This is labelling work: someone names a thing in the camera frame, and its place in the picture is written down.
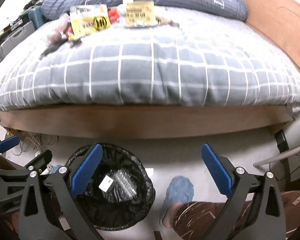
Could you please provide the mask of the small white cardboard box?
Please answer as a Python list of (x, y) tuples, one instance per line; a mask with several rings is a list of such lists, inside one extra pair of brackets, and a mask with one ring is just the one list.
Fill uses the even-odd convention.
[(105, 175), (105, 177), (100, 182), (98, 188), (103, 191), (104, 193), (107, 193), (107, 191), (111, 188), (114, 180), (109, 177), (108, 175)]

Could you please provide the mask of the clear bubble wrap roll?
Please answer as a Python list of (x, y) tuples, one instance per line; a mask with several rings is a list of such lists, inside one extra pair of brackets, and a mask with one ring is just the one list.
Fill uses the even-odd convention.
[(132, 200), (137, 195), (137, 186), (124, 169), (116, 171), (114, 178), (116, 181), (115, 195), (118, 202)]

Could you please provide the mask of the yellow white snack wrapper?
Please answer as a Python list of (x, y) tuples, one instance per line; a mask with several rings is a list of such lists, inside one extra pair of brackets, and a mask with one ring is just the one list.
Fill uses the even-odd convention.
[(67, 39), (70, 41), (111, 26), (108, 8), (105, 4), (71, 6), (70, 23), (71, 26), (65, 32)]

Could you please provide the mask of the red plastic bag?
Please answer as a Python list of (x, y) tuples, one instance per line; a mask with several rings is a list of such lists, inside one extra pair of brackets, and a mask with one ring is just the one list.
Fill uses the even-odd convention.
[(117, 9), (109, 8), (108, 9), (108, 17), (109, 17), (110, 23), (113, 24), (119, 20), (120, 15), (119, 15)]

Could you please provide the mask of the yellow paper cup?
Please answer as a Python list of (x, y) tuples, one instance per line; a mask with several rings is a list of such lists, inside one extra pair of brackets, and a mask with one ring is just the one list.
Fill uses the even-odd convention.
[(126, 28), (148, 28), (157, 25), (153, 1), (134, 1), (126, 4)]

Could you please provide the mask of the dark snack box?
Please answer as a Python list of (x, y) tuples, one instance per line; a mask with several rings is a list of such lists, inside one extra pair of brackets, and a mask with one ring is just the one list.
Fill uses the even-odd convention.
[(56, 51), (61, 45), (63, 45), (66, 42), (66, 40), (60, 40), (56, 43), (52, 43), (48, 45), (48, 47), (41, 53), (39, 59), (41, 60), (45, 56), (49, 55), (50, 53), (53, 53)]

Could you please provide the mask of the clear pink plastic bag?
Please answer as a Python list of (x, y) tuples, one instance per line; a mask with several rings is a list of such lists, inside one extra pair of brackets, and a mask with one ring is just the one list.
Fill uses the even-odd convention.
[(70, 16), (62, 14), (59, 19), (50, 22), (52, 30), (47, 35), (48, 44), (55, 44), (62, 39), (63, 33), (67, 30), (70, 24)]

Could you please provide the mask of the black lined trash bin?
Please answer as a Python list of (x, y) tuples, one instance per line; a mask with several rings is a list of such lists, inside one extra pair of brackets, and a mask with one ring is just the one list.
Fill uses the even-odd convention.
[[(103, 157), (85, 191), (77, 201), (94, 227), (103, 231), (125, 230), (145, 219), (155, 200), (155, 189), (141, 161), (131, 152), (113, 144), (102, 143)], [(124, 169), (137, 186), (137, 195), (118, 202), (114, 173)], [(104, 193), (98, 186), (108, 175), (114, 182)]]

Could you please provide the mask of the right blue slipper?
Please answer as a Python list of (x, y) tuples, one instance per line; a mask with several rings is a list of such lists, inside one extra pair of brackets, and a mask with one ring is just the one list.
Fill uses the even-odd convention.
[(193, 184), (185, 176), (174, 177), (166, 191), (166, 197), (160, 214), (160, 223), (164, 228), (173, 228), (173, 219), (177, 211), (186, 203), (192, 202)]

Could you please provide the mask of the black power adapter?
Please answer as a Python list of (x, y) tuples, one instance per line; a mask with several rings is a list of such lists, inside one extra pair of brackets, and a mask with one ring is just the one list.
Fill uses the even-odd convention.
[(286, 152), (289, 150), (289, 145), (287, 139), (285, 137), (284, 131), (281, 129), (277, 133), (275, 133), (275, 140), (277, 143), (277, 148), (280, 153)]

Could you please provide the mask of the white chair leg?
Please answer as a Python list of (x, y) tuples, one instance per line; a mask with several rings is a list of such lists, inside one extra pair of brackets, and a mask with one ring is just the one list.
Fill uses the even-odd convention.
[(298, 146), (296, 148), (293, 148), (291, 150), (287, 150), (287, 151), (285, 151), (283, 153), (280, 153), (279, 155), (277, 155), (275, 157), (271, 157), (271, 158), (264, 159), (262, 161), (258, 161), (256, 163), (253, 163), (253, 166), (254, 167), (259, 167), (261, 165), (266, 165), (266, 164), (269, 164), (269, 163), (273, 163), (273, 162), (276, 162), (276, 161), (287, 159), (289, 157), (297, 155), (298, 153), (300, 153), (300, 146)]

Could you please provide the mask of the grey checked bed sheet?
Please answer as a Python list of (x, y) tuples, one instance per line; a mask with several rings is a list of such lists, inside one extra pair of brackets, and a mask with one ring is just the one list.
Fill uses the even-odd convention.
[(0, 63), (0, 111), (70, 104), (284, 105), (300, 113), (300, 72), (245, 23), (161, 8), (177, 25), (122, 22), (44, 55), (56, 21)]

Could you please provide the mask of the grey hard suitcase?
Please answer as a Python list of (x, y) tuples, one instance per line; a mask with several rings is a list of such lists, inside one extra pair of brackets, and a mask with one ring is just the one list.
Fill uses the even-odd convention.
[(30, 21), (13, 31), (10, 35), (0, 41), (0, 62), (23, 40), (34, 33), (35, 28), (33, 22)]

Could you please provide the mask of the clutter pile on suitcase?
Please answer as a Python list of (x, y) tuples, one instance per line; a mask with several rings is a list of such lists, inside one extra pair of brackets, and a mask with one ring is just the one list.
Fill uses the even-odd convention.
[(17, 17), (16, 20), (12, 21), (9, 25), (7, 25), (0, 32), (0, 41), (3, 41), (8, 35), (10, 35), (13, 31), (22, 27), (26, 23), (30, 22), (28, 17), (28, 10), (32, 7), (41, 6), (42, 2), (40, 0), (31, 0), (27, 5), (25, 5), (23, 12)]

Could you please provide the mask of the teal suitcase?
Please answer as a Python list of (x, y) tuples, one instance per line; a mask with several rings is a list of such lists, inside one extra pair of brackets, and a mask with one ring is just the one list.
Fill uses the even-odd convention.
[(41, 6), (32, 7), (28, 10), (29, 20), (32, 21), (34, 29), (39, 29), (49, 20), (42, 14)]

